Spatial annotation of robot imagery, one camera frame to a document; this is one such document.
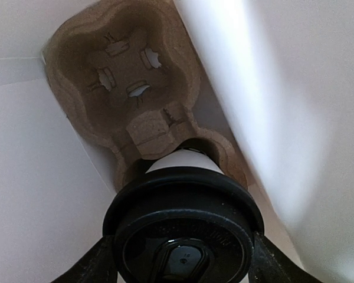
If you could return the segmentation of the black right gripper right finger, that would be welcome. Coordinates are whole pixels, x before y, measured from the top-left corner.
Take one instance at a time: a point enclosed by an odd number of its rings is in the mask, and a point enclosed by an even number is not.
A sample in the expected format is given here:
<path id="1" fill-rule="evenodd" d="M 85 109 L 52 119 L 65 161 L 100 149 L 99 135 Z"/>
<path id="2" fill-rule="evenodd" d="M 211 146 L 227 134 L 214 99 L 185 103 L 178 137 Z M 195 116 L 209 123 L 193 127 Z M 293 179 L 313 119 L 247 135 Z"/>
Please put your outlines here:
<path id="1" fill-rule="evenodd" d="M 320 283 L 298 267 L 266 236 L 254 233 L 254 253 L 248 271 L 252 283 Z"/>

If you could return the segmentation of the black plastic cup lid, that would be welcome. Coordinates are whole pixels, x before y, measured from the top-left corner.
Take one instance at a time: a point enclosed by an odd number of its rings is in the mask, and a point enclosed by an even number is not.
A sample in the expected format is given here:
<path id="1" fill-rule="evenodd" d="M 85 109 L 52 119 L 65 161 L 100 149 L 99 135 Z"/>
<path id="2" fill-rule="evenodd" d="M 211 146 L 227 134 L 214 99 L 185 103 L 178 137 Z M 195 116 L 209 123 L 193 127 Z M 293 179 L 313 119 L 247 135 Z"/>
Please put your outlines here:
<path id="1" fill-rule="evenodd" d="M 264 232 L 238 182 L 198 167 L 158 169 L 128 183 L 103 222 L 127 282 L 240 282 Z"/>

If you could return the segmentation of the brown paper bag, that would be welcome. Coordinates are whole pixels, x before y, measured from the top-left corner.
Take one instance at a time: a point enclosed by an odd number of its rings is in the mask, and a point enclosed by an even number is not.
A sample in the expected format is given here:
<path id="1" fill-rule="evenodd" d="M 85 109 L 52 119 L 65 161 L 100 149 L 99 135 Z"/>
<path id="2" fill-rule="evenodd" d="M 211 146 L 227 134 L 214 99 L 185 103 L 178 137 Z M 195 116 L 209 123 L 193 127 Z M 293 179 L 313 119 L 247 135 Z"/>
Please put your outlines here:
<path id="1" fill-rule="evenodd" d="M 0 282 L 50 282 L 101 236 L 113 154 L 52 94 L 44 46 L 91 1 L 0 1 Z M 324 282 L 354 282 L 354 1 L 178 1 L 204 87 L 239 142 L 267 236 Z"/>

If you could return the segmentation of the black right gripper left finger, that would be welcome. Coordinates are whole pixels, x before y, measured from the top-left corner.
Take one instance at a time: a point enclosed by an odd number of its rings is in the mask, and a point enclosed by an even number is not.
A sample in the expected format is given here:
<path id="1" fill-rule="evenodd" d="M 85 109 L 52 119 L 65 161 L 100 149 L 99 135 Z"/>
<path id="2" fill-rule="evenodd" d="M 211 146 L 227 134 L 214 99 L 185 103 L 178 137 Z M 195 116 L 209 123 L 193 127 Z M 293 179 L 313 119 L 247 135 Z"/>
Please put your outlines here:
<path id="1" fill-rule="evenodd" d="M 117 282 L 118 271 L 112 252 L 112 236 L 103 236 L 68 271 L 52 283 Z"/>

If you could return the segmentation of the cardboard cup carrier tray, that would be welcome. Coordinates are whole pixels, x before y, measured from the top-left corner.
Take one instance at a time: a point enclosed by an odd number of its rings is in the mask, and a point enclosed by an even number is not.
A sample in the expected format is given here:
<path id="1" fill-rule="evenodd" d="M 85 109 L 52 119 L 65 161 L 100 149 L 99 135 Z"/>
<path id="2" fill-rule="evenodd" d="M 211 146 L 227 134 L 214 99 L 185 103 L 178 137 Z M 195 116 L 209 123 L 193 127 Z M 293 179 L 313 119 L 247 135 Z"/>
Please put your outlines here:
<path id="1" fill-rule="evenodd" d="M 203 68 L 172 1 L 99 1 L 66 20 L 44 56 L 74 129 L 114 154 L 116 190 L 181 146 L 248 184 L 235 141 L 196 120 Z"/>

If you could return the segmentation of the white paper coffee cup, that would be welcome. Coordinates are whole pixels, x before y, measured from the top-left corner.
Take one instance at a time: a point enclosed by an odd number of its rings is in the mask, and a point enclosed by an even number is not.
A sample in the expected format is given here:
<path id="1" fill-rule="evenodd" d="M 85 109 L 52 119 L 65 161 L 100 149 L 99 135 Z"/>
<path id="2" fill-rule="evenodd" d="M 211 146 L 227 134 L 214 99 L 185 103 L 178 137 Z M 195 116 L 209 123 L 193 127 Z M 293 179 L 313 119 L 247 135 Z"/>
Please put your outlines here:
<path id="1" fill-rule="evenodd" d="M 194 167 L 211 170 L 222 175 L 224 174 L 224 172 L 210 157 L 204 153 L 192 149 L 179 149 L 174 151 L 173 153 L 154 162 L 146 173 L 173 167 Z"/>

